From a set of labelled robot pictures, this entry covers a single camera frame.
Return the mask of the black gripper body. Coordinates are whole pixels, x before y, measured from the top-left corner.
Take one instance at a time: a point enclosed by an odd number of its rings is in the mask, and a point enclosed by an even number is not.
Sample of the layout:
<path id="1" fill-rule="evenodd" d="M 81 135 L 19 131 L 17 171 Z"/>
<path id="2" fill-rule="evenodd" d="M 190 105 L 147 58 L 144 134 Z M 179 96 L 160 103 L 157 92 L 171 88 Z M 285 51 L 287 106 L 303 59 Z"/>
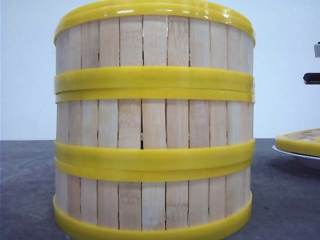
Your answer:
<path id="1" fill-rule="evenodd" d="M 318 41 L 314 45 L 315 58 L 320 57 L 320 42 Z M 307 72 L 303 76 L 305 85 L 320 85 L 320 73 L 319 72 Z"/>

